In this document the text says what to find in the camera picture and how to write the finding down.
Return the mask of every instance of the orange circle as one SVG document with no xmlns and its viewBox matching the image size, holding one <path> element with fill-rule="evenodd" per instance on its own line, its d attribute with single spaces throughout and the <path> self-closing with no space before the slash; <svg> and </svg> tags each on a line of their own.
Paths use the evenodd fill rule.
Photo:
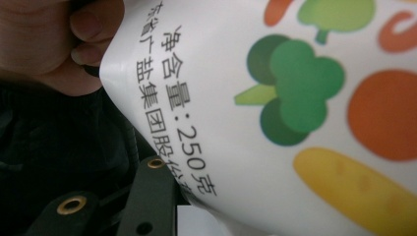
<svg viewBox="0 0 417 236">
<path fill-rule="evenodd" d="M 417 158 L 417 74 L 381 71 L 353 94 L 348 121 L 362 145 L 390 160 Z"/>
</svg>

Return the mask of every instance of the yellow vegetable illustration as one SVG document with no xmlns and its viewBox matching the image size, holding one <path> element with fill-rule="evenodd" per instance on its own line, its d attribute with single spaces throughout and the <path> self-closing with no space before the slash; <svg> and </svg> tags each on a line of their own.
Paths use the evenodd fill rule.
<svg viewBox="0 0 417 236">
<path fill-rule="evenodd" d="M 376 170 L 312 147 L 294 160 L 300 178 L 328 204 L 377 235 L 417 235 L 417 197 Z"/>
</svg>

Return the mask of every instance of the hand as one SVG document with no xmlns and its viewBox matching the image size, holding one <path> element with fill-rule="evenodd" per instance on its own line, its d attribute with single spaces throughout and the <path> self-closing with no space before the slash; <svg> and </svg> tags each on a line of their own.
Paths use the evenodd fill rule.
<svg viewBox="0 0 417 236">
<path fill-rule="evenodd" d="M 99 65 L 123 15 L 122 0 L 97 0 L 74 13 L 65 0 L 0 1 L 1 80 L 72 96 L 99 89 L 81 65 Z"/>
</svg>

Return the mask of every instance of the broccoli illustration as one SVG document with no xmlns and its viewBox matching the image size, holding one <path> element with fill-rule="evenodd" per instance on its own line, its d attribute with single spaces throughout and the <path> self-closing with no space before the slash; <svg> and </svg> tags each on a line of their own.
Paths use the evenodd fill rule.
<svg viewBox="0 0 417 236">
<path fill-rule="evenodd" d="M 298 12 L 298 19 L 315 25 L 316 42 L 326 44 L 328 33 L 354 31 L 365 27 L 375 14 L 374 0 L 307 0 Z"/>
<path fill-rule="evenodd" d="M 309 44 L 269 35 L 251 48 L 248 70 L 259 84 L 235 96 L 239 105 L 264 105 L 261 127 L 275 144 L 303 142 L 326 120 L 327 100 L 342 88 L 344 72 Z"/>
</svg>

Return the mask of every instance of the brass grommet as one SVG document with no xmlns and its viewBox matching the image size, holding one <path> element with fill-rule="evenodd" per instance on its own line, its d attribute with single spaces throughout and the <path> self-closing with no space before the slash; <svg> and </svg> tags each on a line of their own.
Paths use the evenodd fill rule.
<svg viewBox="0 0 417 236">
<path fill-rule="evenodd" d="M 148 167 L 152 169 L 158 169 L 165 165 L 165 162 L 161 158 L 155 158 L 148 161 Z"/>
<path fill-rule="evenodd" d="M 74 196 L 62 202 L 56 211 L 59 214 L 67 215 L 73 214 L 81 210 L 87 203 L 87 198 L 84 196 Z"/>
</svg>

